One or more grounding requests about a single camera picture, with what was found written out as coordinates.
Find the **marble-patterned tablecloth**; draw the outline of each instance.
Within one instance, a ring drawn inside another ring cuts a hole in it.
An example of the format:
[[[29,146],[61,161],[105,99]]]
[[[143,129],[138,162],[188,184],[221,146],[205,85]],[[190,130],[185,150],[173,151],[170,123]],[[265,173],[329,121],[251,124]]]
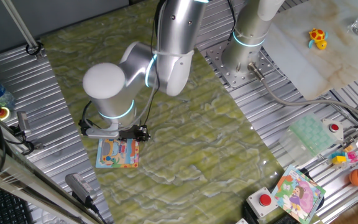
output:
[[[75,122],[89,98],[90,66],[118,63],[126,47],[150,42],[157,1],[149,0],[42,38]],[[150,95],[135,99],[141,110]],[[101,122],[93,106],[89,117]],[[139,168],[94,169],[116,223],[235,223],[245,197],[272,187],[283,169],[200,53],[177,97],[157,93]],[[92,164],[97,139],[82,137]],[[276,209],[262,222],[282,214]]]

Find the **keyboard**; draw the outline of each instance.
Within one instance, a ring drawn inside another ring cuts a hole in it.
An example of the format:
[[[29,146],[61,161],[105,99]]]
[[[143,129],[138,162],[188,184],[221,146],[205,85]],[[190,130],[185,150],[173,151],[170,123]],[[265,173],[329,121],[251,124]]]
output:
[[[27,202],[0,189],[0,224],[32,224]]]

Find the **children's book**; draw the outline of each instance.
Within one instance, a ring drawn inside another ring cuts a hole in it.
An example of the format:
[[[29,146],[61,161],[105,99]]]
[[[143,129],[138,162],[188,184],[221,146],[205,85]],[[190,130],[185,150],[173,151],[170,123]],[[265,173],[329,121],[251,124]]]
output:
[[[133,139],[99,139],[96,168],[136,168],[139,142]]]
[[[293,218],[308,224],[326,191],[293,166],[289,166],[272,195]]]

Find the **metal bracket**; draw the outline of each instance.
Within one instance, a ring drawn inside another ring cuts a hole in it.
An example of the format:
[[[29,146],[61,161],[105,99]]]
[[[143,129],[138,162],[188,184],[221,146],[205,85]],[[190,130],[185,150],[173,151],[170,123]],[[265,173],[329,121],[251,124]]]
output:
[[[222,53],[228,44],[228,41],[216,44],[206,51],[206,55],[211,59],[213,66],[221,73],[222,78],[226,81],[226,83],[233,88],[237,88],[254,80],[255,75],[252,72],[250,72],[249,75],[230,73],[230,71],[222,63]],[[267,58],[261,54],[259,54],[259,70],[263,74],[274,70],[270,62],[267,61]]]

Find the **red button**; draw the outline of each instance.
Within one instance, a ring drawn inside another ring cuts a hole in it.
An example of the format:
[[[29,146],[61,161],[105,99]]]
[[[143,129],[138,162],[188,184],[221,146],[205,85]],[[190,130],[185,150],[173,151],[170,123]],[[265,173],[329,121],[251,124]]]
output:
[[[329,126],[329,129],[330,129],[332,132],[336,132],[336,131],[339,130],[339,126],[336,125],[336,124],[331,124],[331,125]]]
[[[272,203],[272,199],[270,198],[269,195],[264,194],[264,195],[260,196],[259,202],[260,202],[261,205],[267,206],[267,205],[270,205]]]
[[[4,109],[0,109],[0,117],[5,116],[6,111]]]

